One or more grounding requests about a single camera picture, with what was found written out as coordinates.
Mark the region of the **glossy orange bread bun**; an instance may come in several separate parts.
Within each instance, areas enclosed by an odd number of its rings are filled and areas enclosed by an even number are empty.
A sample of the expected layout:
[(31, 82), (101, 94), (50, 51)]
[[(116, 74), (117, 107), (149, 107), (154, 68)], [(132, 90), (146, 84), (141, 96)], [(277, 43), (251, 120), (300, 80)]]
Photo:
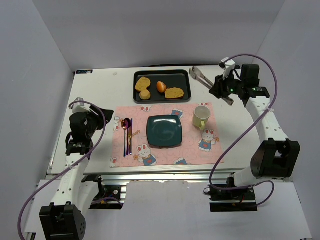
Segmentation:
[(159, 93), (164, 93), (167, 90), (167, 86), (161, 81), (157, 82), (156, 88)]

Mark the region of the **metal tongs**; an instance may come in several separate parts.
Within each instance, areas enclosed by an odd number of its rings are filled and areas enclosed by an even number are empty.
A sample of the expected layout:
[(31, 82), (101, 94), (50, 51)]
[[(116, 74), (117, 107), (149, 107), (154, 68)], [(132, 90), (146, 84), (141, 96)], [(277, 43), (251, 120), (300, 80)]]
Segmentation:
[[(214, 84), (200, 71), (200, 69), (196, 66), (193, 66), (189, 69), (190, 76), (204, 85), (209, 90), (212, 90), (214, 88)], [(225, 101), (229, 106), (232, 106), (234, 104), (234, 100), (230, 97), (222, 97), (223, 101)]]

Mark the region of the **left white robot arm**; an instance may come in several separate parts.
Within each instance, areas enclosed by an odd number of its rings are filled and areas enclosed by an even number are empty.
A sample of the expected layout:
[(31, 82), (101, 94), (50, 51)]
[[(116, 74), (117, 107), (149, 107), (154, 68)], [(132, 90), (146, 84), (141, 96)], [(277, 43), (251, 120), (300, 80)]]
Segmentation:
[(96, 197), (104, 194), (98, 175), (84, 176), (90, 162), (96, 131), (104, 130), (114, 111), (84, 104), (72, 106), (70, 132), (65, 139), (65, 170), (58, 189), (39, 218), (47, 240), (82, 240), (86, 232), (85, 214)]

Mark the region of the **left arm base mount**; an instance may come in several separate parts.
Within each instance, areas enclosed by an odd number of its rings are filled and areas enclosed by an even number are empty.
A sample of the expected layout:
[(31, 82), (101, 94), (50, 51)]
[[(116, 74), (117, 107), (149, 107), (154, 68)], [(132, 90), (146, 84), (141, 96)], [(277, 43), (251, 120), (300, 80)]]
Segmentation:
[(98, 186), (98, 194), (93, 198), (90, 210), (121, 210), (123, 204), (121, 202), (121, 186), (118, 184), (105, 184), (102, 175), (91, 174), (86, 175), (82, 183), (94, 182)]

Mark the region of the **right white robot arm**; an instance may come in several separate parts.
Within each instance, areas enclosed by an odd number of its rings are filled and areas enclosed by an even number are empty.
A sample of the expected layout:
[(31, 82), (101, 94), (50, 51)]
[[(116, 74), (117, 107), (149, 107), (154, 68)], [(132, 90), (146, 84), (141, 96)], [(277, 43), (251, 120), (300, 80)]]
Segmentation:
[(259, 85), (260, 67), (244, 64), (238, 78), (234, 77), (235, 62), (220, 63), (224, 70), (215, 78), (210, 94), (227, 100), (234, 94), (243, 102), (252, 117), (260, 146), (251, 158), (250, 165), (231, 175), (227, 181), (228, 190), (246, 189), (257, 186), (266, 179), (286, 179), (292, 176), (301, 146), (292, 141), (281, 128), (272, 111), (273, 100), (265, 87)]

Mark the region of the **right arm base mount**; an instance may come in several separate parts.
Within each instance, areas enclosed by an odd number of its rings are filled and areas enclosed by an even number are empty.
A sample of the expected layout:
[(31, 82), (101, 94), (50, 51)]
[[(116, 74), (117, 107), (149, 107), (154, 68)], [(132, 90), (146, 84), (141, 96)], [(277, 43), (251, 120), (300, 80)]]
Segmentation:
[(215, 189), (208, 186), (203, 190), (203, 194), (209, 196), (210, 211), (213, 213), (231, 212), (257, 212), (256, 195), (253, 189), (225, 190), (225, 188), (235, 187), (234, 179), (230, 176), (225, 184), (218, 184)]

